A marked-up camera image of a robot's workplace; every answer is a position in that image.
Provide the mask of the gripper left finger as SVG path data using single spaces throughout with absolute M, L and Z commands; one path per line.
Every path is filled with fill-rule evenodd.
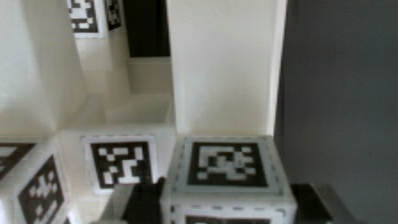
M 117 184 L 105 210 L 89 224 L 163 224 L 160 196 L 165 178 L 155 183 Z

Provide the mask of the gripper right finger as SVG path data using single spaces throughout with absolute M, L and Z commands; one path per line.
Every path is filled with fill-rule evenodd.
M 362 224 L 327 184 L 295 183 L 291 192 L 297 200 L 295 224 Z

